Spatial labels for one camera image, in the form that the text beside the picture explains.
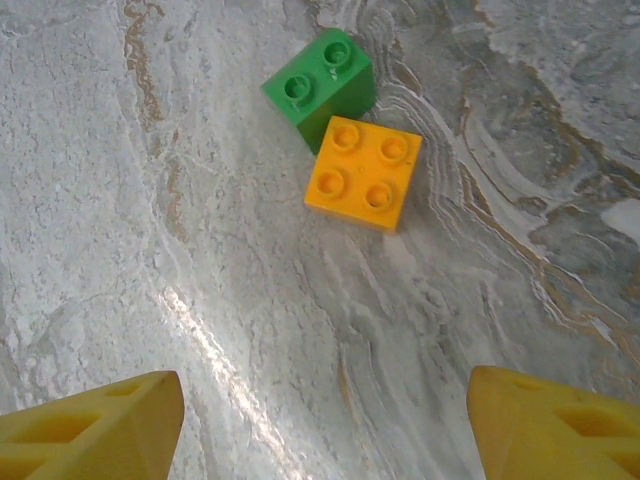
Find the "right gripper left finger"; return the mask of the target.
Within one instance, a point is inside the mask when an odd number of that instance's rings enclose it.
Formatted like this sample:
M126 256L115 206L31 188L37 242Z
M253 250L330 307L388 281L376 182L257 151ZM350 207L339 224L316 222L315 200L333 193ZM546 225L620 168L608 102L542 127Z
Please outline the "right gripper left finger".
M184 421L176 372L154 371L1 418L4 479L165 479Z

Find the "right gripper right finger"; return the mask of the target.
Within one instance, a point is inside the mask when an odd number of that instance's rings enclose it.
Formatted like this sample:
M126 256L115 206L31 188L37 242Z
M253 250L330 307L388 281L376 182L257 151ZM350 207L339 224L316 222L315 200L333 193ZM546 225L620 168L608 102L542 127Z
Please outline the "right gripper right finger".
M467 411L489 479L636 479L639 408L495 366L470 376Z

